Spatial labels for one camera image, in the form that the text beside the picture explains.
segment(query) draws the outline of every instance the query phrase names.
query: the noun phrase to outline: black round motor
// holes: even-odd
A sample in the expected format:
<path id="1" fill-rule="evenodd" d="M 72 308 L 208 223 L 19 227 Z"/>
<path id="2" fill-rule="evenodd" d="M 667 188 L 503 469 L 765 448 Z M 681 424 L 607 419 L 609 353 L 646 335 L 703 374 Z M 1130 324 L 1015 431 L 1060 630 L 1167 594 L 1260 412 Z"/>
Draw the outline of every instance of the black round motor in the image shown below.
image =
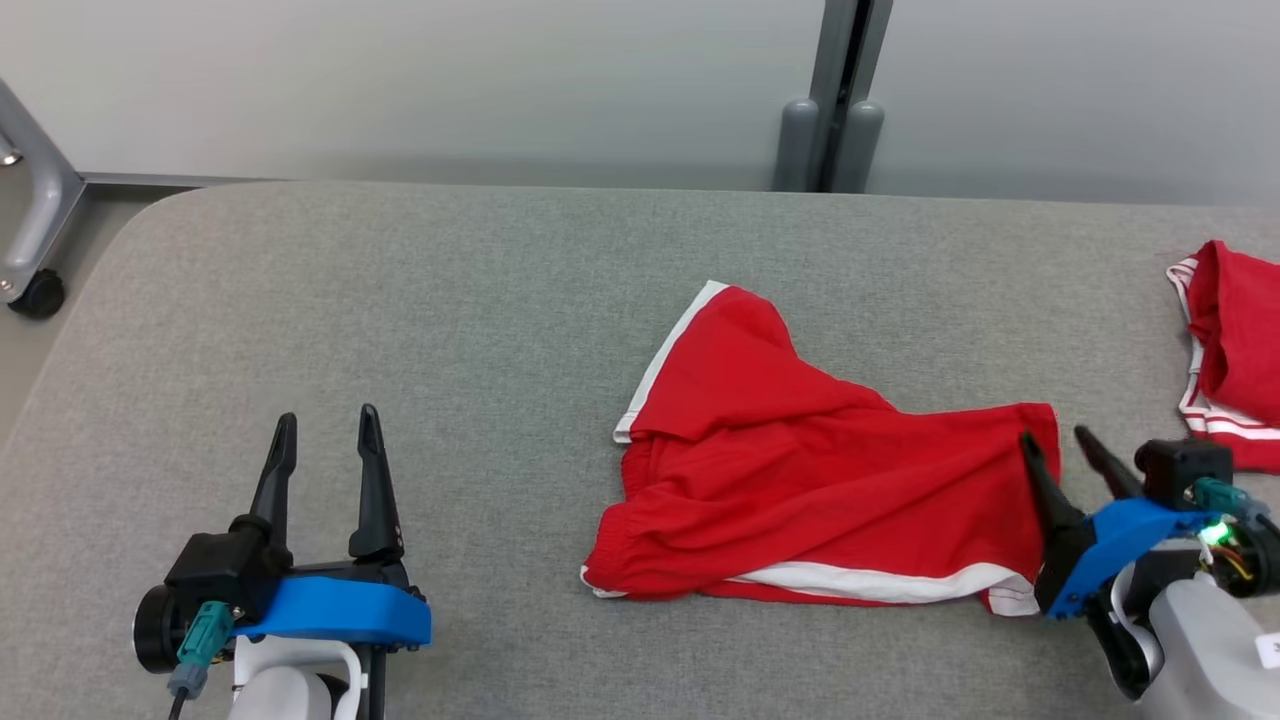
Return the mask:
<path id="1" fill-rule="evenodd" d="M 133 616 L 133 653 L 147 673 L 172 673 L 178 666 L 178 648 L 187 629 L 178 616 L 178 605 L 165 585 L 142 596 Z"/>

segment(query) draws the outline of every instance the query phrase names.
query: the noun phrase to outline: gray fabric tabletop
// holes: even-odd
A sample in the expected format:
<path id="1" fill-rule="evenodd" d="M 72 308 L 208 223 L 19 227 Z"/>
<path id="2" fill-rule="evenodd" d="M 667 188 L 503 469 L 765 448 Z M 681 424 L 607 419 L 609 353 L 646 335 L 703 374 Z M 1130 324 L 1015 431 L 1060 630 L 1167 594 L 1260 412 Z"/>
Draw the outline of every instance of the gray fabric tabletop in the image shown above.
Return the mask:
<path id="1" fill-rule="evenodd" d="M 611 429 L 708 278 L 905 411 L 1052 402 L 1064 487 L 1092 510 L 1107 495 L 1073 424 L 1126 456 L 1184 436 L 1164 272 L 1210 237 L 1280 259 L 1258 210 L 344 183 L 165 200 L 81 290 L 0 457 L 0 715 L 163 716 L 129 647 L 142 593 L 247 510 L 285 411 L 289 544 L 344 557 L 372 402 L 436 623 L 390 657 L 389 719 L 1128 716 L 1083 621 L 604 601 L 577 571 L 622 497 Z M 1243 480 L 1280 507 L 1276 483 Z M 1280 629 L 1275 601 L 1248 606 Z M 183 717 L 224 717 L 229 685 L 215 667 Z"/>

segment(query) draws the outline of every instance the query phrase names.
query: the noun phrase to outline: black wheel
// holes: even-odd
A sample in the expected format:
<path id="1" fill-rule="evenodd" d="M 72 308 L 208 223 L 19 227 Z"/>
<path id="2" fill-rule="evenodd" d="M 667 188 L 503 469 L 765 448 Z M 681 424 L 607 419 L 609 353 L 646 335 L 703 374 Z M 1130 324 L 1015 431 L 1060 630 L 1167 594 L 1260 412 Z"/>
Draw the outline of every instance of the black wheel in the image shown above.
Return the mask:
<path id="1" fill-rule="evenodd" d="M 63 306 L 64 300 L 67 300 L 67 288 L 63 287 L 63 278 L 58 277 L 54 270 L 36 270 L 27 291 L 18 296 L 18 300 L 10 302 L 9 309 L 24 318 L 44 320 L 54 316 L 54 313 Z"/>

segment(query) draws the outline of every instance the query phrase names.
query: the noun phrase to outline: white wall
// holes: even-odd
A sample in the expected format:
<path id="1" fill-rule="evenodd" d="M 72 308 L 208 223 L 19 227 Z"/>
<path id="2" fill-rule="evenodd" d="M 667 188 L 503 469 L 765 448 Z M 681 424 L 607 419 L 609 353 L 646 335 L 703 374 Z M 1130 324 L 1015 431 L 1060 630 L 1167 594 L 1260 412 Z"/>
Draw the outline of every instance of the white wall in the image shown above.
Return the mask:
<path id="1" fill-rule="evenodd" d="M 1274 0 L 896 0 L 867 190 L 1277 202 L 1277 73 Z"/>
<path id="2" fill-rule="evenodd" d="M 769 186 L 822 0 L 28 0 L 0 77 L 81 172 Z"/>

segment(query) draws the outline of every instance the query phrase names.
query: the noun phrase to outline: folded red cloth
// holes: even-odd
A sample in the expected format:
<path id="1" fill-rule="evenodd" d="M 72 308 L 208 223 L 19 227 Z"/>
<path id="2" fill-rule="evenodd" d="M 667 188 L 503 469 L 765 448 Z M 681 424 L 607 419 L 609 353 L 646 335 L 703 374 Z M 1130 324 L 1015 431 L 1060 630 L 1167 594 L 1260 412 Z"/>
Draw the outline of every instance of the folded red cloth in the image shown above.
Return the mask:
<path id="1" fill-rule="evenodd" d="M 582 580 L 600 597 L 978 594 L 997 615 L 1034 614 L 1024 430 L 1056 477 L 1048 405 L 899 413 L 804 363 L 769 302 L 708 283 L 614 430 L 631 443 L 626 501 L 605 510 Z"/>
<path id="2" fill-rule="evenodd" d="M 1192 334 L 1183 418 L 1236 468 L 1280 473 L 1280 265 L 1213 240 L 1167 275 Z"/>

